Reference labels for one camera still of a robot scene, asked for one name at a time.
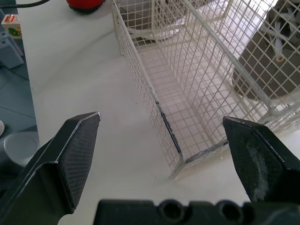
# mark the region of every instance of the small box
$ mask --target small box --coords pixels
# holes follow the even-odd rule
[[[13,39],[22,39],[22,32],[18,14],[5,15],[4,19],[1,22],[1,25]]]

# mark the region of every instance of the wire mesh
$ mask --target wire mesh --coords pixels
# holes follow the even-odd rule
[[[137,67],[144,68],[144,74],[134,74],[141,96],[151,98],[141,87],[141,76],[146,76],[179,144],[176,149],[172,146],[169,156],[173,170],[186,170],[226,152],[224,116],[263,123],[281,133],[299,126],[299,3],[120,1],[119,21],[127,27],[122,32],[130,35],[126,41],[132,42],[136,55],[128,55],[128,48],[122,47],[123,53],[133,74]],[[138,13],[129,16],[134,10]],[[117,36],[123,46],[125,35],[117,32]],[[165,137],[168,133],[162,126],[160,121]]]
[[[116,27],[116,33],[118,35],[121,52],[124,54],[128,66],[132,72],[134,81],[145,105],[146,111],[150,118],[151,124],[158,137],[158,141],[164,153],[164,156],[169,164],[169,167],[173,170],[176,164],[180,160],[180,155],[176,150],[174,141],[172,140],[169,131],[165,125],[162,114],[158,108],[158,103],[153,97],[153,90],[149,86],[149,83],[145,77],[143,71],[143,65],[139,62],[139,56],[136,54],[135,48],[128,34],[127,28],[121,18],[113,12],[114,21],[119,24]]]

